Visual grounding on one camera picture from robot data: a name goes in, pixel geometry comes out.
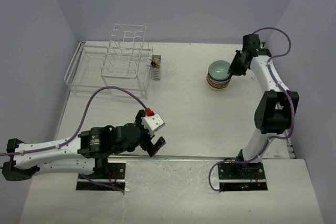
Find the pink leaf patterned bowl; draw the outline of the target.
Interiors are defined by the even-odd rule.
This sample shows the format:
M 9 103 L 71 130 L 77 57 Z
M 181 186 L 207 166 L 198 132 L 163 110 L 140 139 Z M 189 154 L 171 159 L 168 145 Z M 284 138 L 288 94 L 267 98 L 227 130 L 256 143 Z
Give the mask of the pink leaf patterned bowl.
M 224 86 L 224 87 L 216 87 L 216 86 L 212 86 L 212 85 L 208 85 L 208 86 L 211 87 L 214 90 L 224 90 L 224 89 L 226 89 L 228 87 L 228 85 Z

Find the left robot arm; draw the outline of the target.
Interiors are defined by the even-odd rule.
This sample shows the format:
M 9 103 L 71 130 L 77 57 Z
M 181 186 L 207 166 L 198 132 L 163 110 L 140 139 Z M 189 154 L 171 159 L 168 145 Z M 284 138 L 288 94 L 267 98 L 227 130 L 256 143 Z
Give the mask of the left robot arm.
M 29 180 L 46 173 L 78 173 L 97 178 L 108 175 L 108 158 L 141 147 L 154 156 L 165 145 L 160 137 L 152 143 L 155 133 L 165 126 L 159 114 L 140 110 L 133 123 L 114 127 L 93 127 L 74 138 L 38 144 L 27 144 L 13 138 L 7 142 L 9 161 L 2 166 L 7 181 Z

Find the salmon pink patterned bowl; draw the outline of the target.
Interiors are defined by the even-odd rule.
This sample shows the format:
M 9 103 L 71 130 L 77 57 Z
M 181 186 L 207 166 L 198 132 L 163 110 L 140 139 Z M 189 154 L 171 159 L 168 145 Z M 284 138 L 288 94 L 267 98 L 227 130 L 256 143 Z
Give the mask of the salmon pink patterned bowl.
M 218 81 L 218 80 L 214 80 L 214 79 L 207 79 L 209 80 L 210 82 L 214 82 L 214 83 L 224 83 L 224 82 L 230 82 L 230 79 L 227 79 L 227 80 L 224 80 L 224 81 Z

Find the yellow star patterned bowl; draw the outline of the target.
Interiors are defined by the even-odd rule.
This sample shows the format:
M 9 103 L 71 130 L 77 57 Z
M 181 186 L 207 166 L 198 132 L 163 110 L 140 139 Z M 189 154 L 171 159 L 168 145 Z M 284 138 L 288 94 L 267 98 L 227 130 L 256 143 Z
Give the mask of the yellow star patterned bowl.
M 224 87 L 224 86 L 227 86 L 227 85 L 229 85 L 229 83 L 226 83 L 226 84 L 224 84 L 224 85 L 214 85 L 213 83 L 208 83 L 209 85 L 212 85 L 212 86 L 216 86 L 216 87 Z

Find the black rimmed bowl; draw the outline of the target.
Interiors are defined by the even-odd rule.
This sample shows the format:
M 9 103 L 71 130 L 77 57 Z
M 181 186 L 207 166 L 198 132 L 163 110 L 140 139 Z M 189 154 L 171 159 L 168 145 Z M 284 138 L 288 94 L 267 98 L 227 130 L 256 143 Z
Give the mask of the black rimmed bowl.
M 210 80 L 212 80 L 212 81 L 214 81 L 214 82 L 227 82 L 227 81 L 230 81 L 231 80 L 231 77 L 232 77 L 232 75 L 228 75 L 228 76 L 226 76 L 225 78 L 221 78 L 221 79 L 219 79 L 219 78 L 214 78 L 213 76 L 211 76 L 209 73 L 207 74 L 207 78 L 208 79 L 210 79 Z

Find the pale green bowl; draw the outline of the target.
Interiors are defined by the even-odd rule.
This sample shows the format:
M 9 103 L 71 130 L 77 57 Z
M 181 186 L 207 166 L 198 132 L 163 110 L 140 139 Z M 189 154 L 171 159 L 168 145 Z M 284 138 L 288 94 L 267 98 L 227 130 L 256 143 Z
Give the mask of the pale green bowl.
M 211 78 L 219 81 L 223 81 L 231 77 L 228 72 L 230 63 L 224 60 L 214 61 L 208 68 L 208 74 Z

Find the dark teal white bowl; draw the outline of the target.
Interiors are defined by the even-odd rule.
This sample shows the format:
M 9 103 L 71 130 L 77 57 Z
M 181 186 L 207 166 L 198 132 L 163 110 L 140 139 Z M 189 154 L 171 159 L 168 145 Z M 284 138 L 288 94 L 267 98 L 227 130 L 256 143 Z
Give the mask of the dark teal white bowl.
M 229 82 L 224 82 L 224 83 L 214 83 L 214 82 L 210 82 L 209 80 L 207 80 L 207 83 L 213 83 L 214 85 L 224 85 L 224 84 L 226 84 L 226 83 L 229 83 Z

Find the yellow teal patterned bowl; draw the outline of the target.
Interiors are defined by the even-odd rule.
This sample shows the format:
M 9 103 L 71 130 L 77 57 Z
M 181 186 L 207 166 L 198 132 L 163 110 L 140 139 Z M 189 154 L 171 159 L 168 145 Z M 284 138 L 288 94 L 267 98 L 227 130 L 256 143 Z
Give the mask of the yellow teal patterned bowl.
M 216 87 L 212 87 L 212 86 L 209 86 L 208 87 L 210 90 L 213 90 L 213 91 L 224 91 L 224 90 L 226 90 L 228 87 L 224 87 L 224 88 L 216 88 Z

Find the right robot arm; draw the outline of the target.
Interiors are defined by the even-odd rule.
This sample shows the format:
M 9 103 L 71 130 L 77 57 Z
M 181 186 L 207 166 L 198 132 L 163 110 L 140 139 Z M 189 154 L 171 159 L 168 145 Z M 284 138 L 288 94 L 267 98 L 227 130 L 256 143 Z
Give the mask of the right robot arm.
M 263 94 L 254 114 L 256 129 L 233 161 L 234 172 L 239 178 L 248 177 L 253 172 L 252 164 L 262 162 L 273 140 L 286 140 L 293 132 L 299 94 L 290 91 L 281 80 L 274 59 L 268 49 L 261 47 L 257 34 L 248 34 L 243 37 L 242 49 L 236 51 L 228 70 L 231 76 L 244 76 L 251 70 Z

